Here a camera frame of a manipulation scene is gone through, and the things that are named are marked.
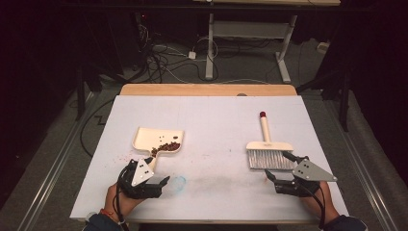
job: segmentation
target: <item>white tabletop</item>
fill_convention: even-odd
[[[103,207],[106,189],[131,159],[139,127],[183,130],[181,149],[158,158],[157,182],[170,176],[160,198],[147,199],[127,218],[137,222],[317,222],[290,195],[277,194],[261,170],[249,169],[245,146],[262,141],[259,112],[267,113],[271,141],[290,143],[294,155],[331,172],[300,96],[117,96],[70,215],[82,219]],[[292,180],[289,173],[275,172]],[[336,208],[348,215],[336,183]]]

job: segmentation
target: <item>person's left hand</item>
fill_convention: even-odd
[[[116,212],[116,187],[117,185],[111,185],[108,188],[108,191],[106,193],[106,199],[105,199],[105,211],[108,213],[112,214],[111,218],[119,222],[119,217],[117,216]],[[135,209],[136,206],[138,206],[140,203],[142,203],[145,199],[133,199],[127,197],[123,192],[119,193],[119,206],[120,206],[120,213],[123,215],[124,218],[126,218],[132,211]]]

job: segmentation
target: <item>floor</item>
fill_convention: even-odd
[[[318,44],[317,41],[310,40],[290,45],[285,63],[293,86],[298,87],[314,79],[324,58],[324,55],[316,50]],[[161,43],[154,48],[160,60],[152,60],[149,64],[150,75],[147,72],[135,82],[283,84],[273,56],[273,51],[278,51],[280,45],[279,40],[219,40],[219,50],[215,58],[217,78],[209,82],[202,80],[205,72],[204,62],[184,61],[184,56],[191,51],[191,47],[177,42]],[[205,59],[204,51],[199,48],[197,54],[197,60]],[[167,63],[166,71],[159,73],[155,62],[161,65]],[[124,77],[129,78],[136,72],[131,66],[127,66]],[[101,76],[101,83],[101,92],[87,94],[87,110],[81,119],[75,120],[76,94],[72,94],[66,102],[1,210],[1,230],[82,229],[84,223],[70,219],[69,214],[87,172],[91,155],[103,133],[104,123],[112,106],[111,100],[121,87],[107,76]],[[352,92],[349,101],[348,133],[343,131],[337,120],[339,102],[323,101],[319,94],[319,90],[305,90],[300,95],[327,160],[339,178],[338,184],[349,213],[361,218],[370,230],[402,230],[407,226],[407,211],[402,206],[408,204],[407,188],[360,114]],[[253,226],[240,228],[253,230]],[[275,228],[260,226],[257,229]],[[313,225],[278,225],[277,228],[288,231],[318,230]],[[197,227],[149,226],[149,230],[173,229],[190,230]],[[237,230],[237,227],[209,225],[200,226],[201,229]]]

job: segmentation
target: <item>gray carpet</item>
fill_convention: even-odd
[[[314,78],[323,56],[316,52],[317,42],[311,40],[302,45],[291,45],[285,59],[288,70],[293,78],[295,87],[306,83]],[[257,81],[270,84],[282,84],[272,52],[279,46],[278,42],[272,42],[267,48],[251,49],[241,52],[234,58],[222,58],[228,52],[220,53],[216,59],[218,78],[217,83],[246,79],[230,84],[261,84]],[[189,50],[177,44],[172,44],[177,50],[184,53]],[[177,57],[168,57],[177,61]],[[200,75],[204,76],[204,64],[198,63]],[[172,74],[163,76],[163,83],[180,83],[180,80],[190,83],[203,83],[196,77],[196,69],[193,65],[185,65],[174,69]],[[91,94],[87,104],[87,114],[82,122],[91,116],[99,106],[113,99],[119,92],[120,86],[102,79],[104,87],[102,92]],[[397,176],[393,166],[388,161],[380,145],[375,140],[370,127],[360,114],[358,103],[351,94],[348,127],[345,133],[339,127],[336,118],[336,110],[339,105],[336,101],[322,101],[318,90],[306,90],[302,92],[306,108],[318,134],[320,144],[325,152],[327,160],[334,174],[339,178],[339,186],[343,193],[344,202],[351,215],[361,218],[370,230],[403,230],[408,223],[408,213],[404,210],[407,205],[407,188]],[[90,117],[84,129],[83,141],[89,153],[93,153],[103,132],[103,122],[106,121],[112,104],[107,104]],[[67,101],[64,110],[48,129],[47,137],[39,148],[36,156],[26,169],[23,177],[15,187],[6,205],[0,212],[0,227],[2,230],[81,230],[84,223],[69,219],[69,214],[74,204],[82,181],[87,172],[90,156],[84,151],[79,135],[80,128],[75,121],[76,95],[72,95]],[[364,160],[364,167],[369,173],[361,177],[361,167],[356,166],[352,154],[357,152]],[[56,160],[62,166],[61,171],[50,174]],[[35,204],[38,201],[36,195],[41,184],[46,179],[54,179],[43,198],[43,204]],[[372,195],[370,190],[376,189],[379,194]],[[386,205],[387,211],[378,212],[373,206],[373,200],[380,198]],[[30,208],[37,208],[36,217],[24,218]],[[381,217],[390,214],[391,218],[384,223]],[[149,230],[196,230],[191,226],[149,226]],[[199,230],[237,230],[237,226],[200,226]],[[272,226],[242,226],[240,230],[274,230]],[[318,230],[316,226],[278,225],[279,230]]]

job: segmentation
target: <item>brush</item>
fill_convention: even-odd
[[[246,145],[249,167],[252,169],[292,170],[293,162],[283,156],[282,151],[293,151],[286,142],[271,142],[268,119],[265,112],[260,112],[260,120],[264,141],[252,141]]]

